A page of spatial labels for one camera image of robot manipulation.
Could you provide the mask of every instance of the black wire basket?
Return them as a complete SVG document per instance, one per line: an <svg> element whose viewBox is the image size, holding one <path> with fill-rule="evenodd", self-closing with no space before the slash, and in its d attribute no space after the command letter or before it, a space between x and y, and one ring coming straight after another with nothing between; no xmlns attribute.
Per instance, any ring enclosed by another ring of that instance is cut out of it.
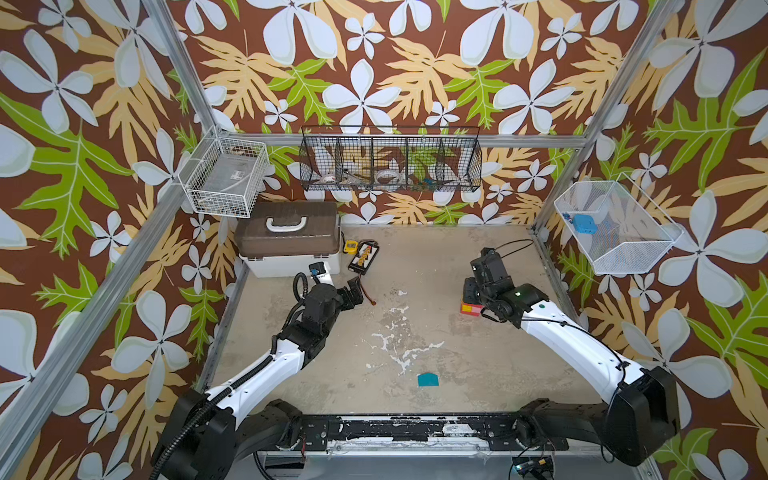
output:
<svg viewBox="0 0 768 480"><path fill-rule="evenodd" d="M472 192L480 187L479 128L304 126L299 150L304 190Z"/></svg>

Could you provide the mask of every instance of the wire basket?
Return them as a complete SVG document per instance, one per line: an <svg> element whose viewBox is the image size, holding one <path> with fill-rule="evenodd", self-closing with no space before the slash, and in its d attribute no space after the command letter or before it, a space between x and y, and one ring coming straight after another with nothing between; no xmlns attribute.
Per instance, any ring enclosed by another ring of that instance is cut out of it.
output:
<svg viewBox="0 0 768 480"><path fill-rule="evenodd" d="M266 145L219 137L201 141L190 157L198 165L184 191L199 214L250 217L269 160Z"/></svg>
<svg viewBox="0 0 768 480"><path fill-rule="evenodd" d="M554 206L597 275L647 273L683 234L629 177L574 182ZM577 231L572 222L579 214L594 221L594 233Z"/></svg>
<svg viewBox="0 0 768 480"><path fill-rule="evenodd" d="M480 187L482 152L476 133L450 135L436 128L430 134L413 127L413 134L350 135L329 133L332 128L312 127L321 133L302 128L304 190L471 192Z"/></svg>

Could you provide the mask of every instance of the white toolbox base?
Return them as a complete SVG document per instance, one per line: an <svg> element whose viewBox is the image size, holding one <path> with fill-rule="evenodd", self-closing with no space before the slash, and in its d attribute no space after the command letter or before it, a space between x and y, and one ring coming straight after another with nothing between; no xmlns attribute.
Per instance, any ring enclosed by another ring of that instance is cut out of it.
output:
<svg viewBox="0 0 768 480"><path fill-rule="evenodd" d="M341 272L341 255L342 252L339 250L327 257L287 255L284 257L264 257L263 259L240 258L248 265L254 275L259 278L270 278L273 276L295 276L298 272L304 272L309 276L310 264L317 262L325 262L328 273L337 275Z"/></svg>

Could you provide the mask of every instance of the brown toolbox lid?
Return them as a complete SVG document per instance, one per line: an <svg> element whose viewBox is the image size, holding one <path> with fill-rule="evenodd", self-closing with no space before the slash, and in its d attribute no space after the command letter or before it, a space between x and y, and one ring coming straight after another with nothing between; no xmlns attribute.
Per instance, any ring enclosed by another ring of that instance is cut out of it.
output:
<svg viewBox="0 0 768 480"><path fill-rule="evenodd" d="M235 244L246 258L331 255L339 251L337 217L333 202L257 202L238 222Z"/></svg>

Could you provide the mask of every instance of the blue small item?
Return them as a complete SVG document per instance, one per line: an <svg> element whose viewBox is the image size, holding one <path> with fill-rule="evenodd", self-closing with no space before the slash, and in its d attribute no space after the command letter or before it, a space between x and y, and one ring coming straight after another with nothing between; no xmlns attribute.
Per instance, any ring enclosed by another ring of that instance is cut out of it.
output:
<svg viewBox="0 0 768 480"><path fill-rule="evenodd" d="M577 214L573 217L574 229L578 233L588 233L590 235L598 232L597 225L594 224L594 220L589 215Z"/></svg>
<svg viewBox="0 0 768 480"><path fill-rule="evenodd" d="M422 373L416 378L419 381L419 386L440 386L437 375L434 373Z"/></svg>

